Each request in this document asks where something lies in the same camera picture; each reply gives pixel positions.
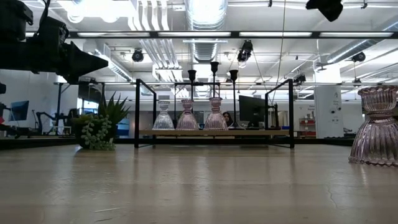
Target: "ceiling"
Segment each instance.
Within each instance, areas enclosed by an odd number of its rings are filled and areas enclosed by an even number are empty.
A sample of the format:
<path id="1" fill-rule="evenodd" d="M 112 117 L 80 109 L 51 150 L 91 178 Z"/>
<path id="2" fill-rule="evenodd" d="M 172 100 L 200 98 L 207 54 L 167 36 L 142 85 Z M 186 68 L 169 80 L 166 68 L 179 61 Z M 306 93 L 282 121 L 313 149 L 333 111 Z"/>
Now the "ceiling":
<path id="1" fill-rule="evenodd" d="M 72 23 L 68 20 L 68 12 L 63 8 L 65 1 L 52 1 L 49 16 L 60 19 L 67 24 L 70 30 L 75 31 L 108 31 L 108 30 L 130 30 L 126 17 L 120 17 L 114 23 L 104 22 L 99 17 L 86 17 L 80 23 Z M 27 30 L 37 30 L 37 24 L 42 13 L 43 4 L 40 0 L 23 1 L 33 10 L 35 22 Z M 398 2 L 387 0 L 383 2 L 369 2 L 366 9 L 360 9 L 363 1 L 343 1 L 345 9 L 340 17 L 334 22 L 328 22 L 317 10 L 307 11 L 303 7 L 306 1 L 296 0 L 273 1 L 272 7 L 267 7 L 266 1 L 229 0 L 226 11 L 224 30 L 294 30 L 294 31 L 381 31 L 379 26 L 389 19 L 398 16 Z M 151 2 L 149 4 L 149 23 L 152 17 Z M 170 30 L 187 30 L 187 18 L 184 10 L 183 0 L 168 0 L 168 25 Z M 313 61 L 319 62 L 319 58 L 335 52 L 346 46 L 353 40 L 348 39 L 253 39 L 254 52 L 246 66 L 238 68 L 236 60 L 237 52 L 242 47 L 244 39 L 225 39 L 228 42 L 220 44 L 216 61 L 220 62 L 218 68 L 218 80 L 225 82 L 228 78 L 227 72 L 231 69 L 239 69 L 237 82 L 281 82 L 285 78 L 298 75 L 298 71 L 291 71 L 304 62 L 300 70 L 306 74 L 307 81 L 312 81 Z M 195 61 L 192 59 L 188 44 L 182 39 L 172 40 L 178 63 L 182 68 L 182 78 L 188 80 L 187 70 L 192 69 Z M 102 48 L 106 44 L 111 49 L 111 58 L 127 71 L 133 78 L 141 78 L 145 82 L 163 82 L 152 75 L 153 62 L 144 49 L 144 61 L 134 63 L 131 59 L 136 48 L 143 48 L 138 39 L 96 39 L 95 44 Z M 384 40 L 363 52 L 366 54 L 364 62 L 342 61 L 339 63 L 341 78 L 345 82 L 354 80 L 366 74 L 372 74 L 378 70 L 396 63 L 398 56 L 398 40 Z M 201 77 L 211 75 L 210 67 L 200 70 Z M 390 70 L 381 72 L 367 82 L 382 82 L 385 79 L 393 80 L 397 69 L 392 66 Z M 123 82 L 115 73 L 108 69 L 89 74 L 98 81 Z M 247 86 L 251 89 L 264 89 L 264 86 Z"/>

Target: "person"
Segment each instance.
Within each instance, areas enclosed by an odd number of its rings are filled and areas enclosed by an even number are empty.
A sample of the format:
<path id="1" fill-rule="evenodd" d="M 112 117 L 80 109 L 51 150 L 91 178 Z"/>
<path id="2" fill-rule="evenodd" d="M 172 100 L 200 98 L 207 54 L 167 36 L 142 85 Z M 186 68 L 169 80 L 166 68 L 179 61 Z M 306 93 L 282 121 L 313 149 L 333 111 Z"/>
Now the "person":
<path id="1" fill-rule="evenodd" d="M 229 127 L 229 126 L 231 126 L 233 123 L 234 123 L 234 121 L 232 120 L 232 118 L 231 118 L 231 115 L 228 113 L 228 112 L 224 112 L 223 113 L 223 116 L 224 116 L 224 119 L 225 119 L 225 121 L 226 121 L 226 125 Z"/>

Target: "white column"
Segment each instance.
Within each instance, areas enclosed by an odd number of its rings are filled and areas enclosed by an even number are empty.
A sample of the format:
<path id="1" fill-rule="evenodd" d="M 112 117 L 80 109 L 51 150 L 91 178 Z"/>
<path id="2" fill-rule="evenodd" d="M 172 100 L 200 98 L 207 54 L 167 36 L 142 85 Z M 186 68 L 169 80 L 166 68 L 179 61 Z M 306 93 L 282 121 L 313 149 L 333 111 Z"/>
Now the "white column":
<path id="1" fill-rule="evenodd" d="M 318 83 L 341 82 L 338 65 L 329 65 L 326 70 L 316 71 L 314 80 Z M 340 86 L 316 86 L 315 95 L 315 125 L 317 138 L 343 137 L 343 113 L 341 111 Z"/>

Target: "potted plant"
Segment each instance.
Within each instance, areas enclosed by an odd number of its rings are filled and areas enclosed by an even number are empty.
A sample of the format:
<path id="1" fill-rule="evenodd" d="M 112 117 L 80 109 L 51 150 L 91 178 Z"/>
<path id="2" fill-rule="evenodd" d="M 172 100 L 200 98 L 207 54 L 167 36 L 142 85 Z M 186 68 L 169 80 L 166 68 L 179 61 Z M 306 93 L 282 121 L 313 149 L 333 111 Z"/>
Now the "potted plant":
<path id="1" fill-rule="evenodd" d="M 115 93 L 108 104 L 105 100 L 99 104 L 98 114 L 84 114 L 73 120 L 76 139 L 83 149 L 114 150 L 117 124 L 127 116 L 130 108 L 124 107 L 127 98 L 120 102 L 119 95 L 119 99 L 114 101 Z"/>

